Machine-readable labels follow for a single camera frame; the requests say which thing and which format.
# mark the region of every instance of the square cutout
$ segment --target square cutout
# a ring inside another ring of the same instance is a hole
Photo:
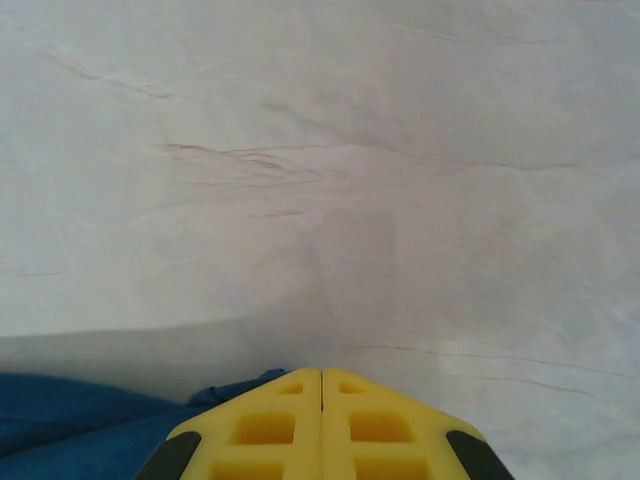
[[[413,442],[406,419],[395,412],[353,412],[349,415],[352,442]]]
[[[211,480],[282,480],[282,463],[217,463]]]
[[[364,393],[365,391],[358,387],[357,385],[354,385],[353,383],[347,383],[347,382],[340,382],[338,384],[338,390],[340,390],[340,393]]]
[[[356,480],[429,480],[420,458],[356,458]]]
[[[291,385],[287,385],[282,390],[280,390],[280,393],[285,395],[297,395],[302,393],[303,390],[304,387],[301,383],[292,383]]]
[[[242,417],[231,438],[234,445],[293,443],[296,417],[287,412],[251,413]]]

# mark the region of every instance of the blue pants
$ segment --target blue pants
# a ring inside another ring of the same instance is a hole
[[[284,373],[207,388],[186,405],[75,380],[0,374],[0,478],[130,480],[176,425]]]

